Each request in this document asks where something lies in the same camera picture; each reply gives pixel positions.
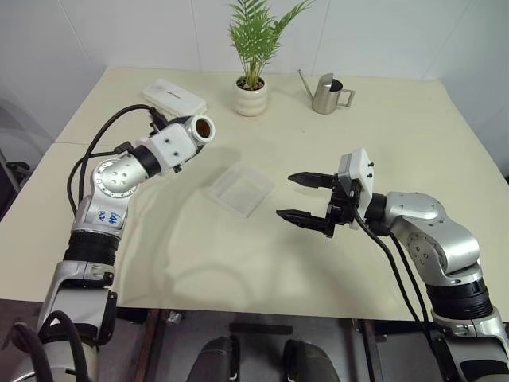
white flower pot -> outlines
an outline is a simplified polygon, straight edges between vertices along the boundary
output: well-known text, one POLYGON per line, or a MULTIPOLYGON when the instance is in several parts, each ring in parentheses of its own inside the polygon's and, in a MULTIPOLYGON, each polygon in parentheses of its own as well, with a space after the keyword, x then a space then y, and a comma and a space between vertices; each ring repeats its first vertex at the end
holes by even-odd
POLYGON ((237 86, 237 81, 233 83, 233 109, 246 117, 262 114, 267 107, 267 82, 263 80, 259 90, 244 90, 237 86))

green plant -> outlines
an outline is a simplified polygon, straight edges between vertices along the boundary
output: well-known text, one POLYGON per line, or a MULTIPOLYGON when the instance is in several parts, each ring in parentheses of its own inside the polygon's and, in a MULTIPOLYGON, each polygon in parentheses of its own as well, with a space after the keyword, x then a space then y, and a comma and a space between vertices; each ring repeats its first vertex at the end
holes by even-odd
POLYGON ((230 38, 246 74, 243 88, 258 88, 260 73, 280 47, 279 37, 283 29, 313 1, 304 0, 297 4, 279 21, 269 15, 266 0, 237 0, 236 4, 230 4, 233 9, 230 38))

potted plant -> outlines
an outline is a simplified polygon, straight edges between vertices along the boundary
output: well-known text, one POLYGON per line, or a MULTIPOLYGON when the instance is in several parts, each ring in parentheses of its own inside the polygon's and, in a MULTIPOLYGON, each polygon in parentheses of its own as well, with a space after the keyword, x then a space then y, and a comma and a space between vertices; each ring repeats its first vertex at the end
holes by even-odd
POLYGON ((279 21, 269 15, 266 0, 237 0, 233 9, 230 38, 237 49, 244 76, 234 86, 234 109, 241 115, 262 113, 267 105, 267 82, 261 77, 265 65, 278 51, 283 29, 313 0, 297 4, 279 21))

floor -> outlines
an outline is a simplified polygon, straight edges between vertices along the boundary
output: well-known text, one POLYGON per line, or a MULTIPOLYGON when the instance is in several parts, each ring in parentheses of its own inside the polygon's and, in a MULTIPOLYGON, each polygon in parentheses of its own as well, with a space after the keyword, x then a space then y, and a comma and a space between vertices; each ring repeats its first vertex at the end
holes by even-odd
MULTIPOLYGON (((0 341, 14 320, 23 318, 35 325, 40 304, 0 300, 0 341)), ((237 333, 241 346, 243 382, 280 381, 281 355, 290 338, 319 345, 327 352, 342 382, 368 381, 362 336, 352 321, 336 318, 235 314, 188 311, 179 324, 168 323, 159 361, 153 371, 155 382, 183 382, 205 343, 230 335, 231 322, 290 325, 291 335, 237 333)), ((142 327, 117 320, 112 340, 99 353, 99 380, 126 382, 132 378, 142 327)), ((430 382, 441 380, 437 366, 419 333, 393 335, 379 343, 383 378, 387 381, 430 382)), ((0 351, 0 380, 9 380, 23 353, 12 344, 0 351)))

clear plastic container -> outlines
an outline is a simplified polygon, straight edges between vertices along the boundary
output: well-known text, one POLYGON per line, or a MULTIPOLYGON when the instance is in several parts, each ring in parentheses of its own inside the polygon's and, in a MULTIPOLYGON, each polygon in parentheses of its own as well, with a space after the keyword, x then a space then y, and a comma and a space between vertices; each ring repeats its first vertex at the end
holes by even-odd
POLYGON ((233 213, 248 217, 274 183, 258 171, 236 162, 209 189, 211 198, 233 213))

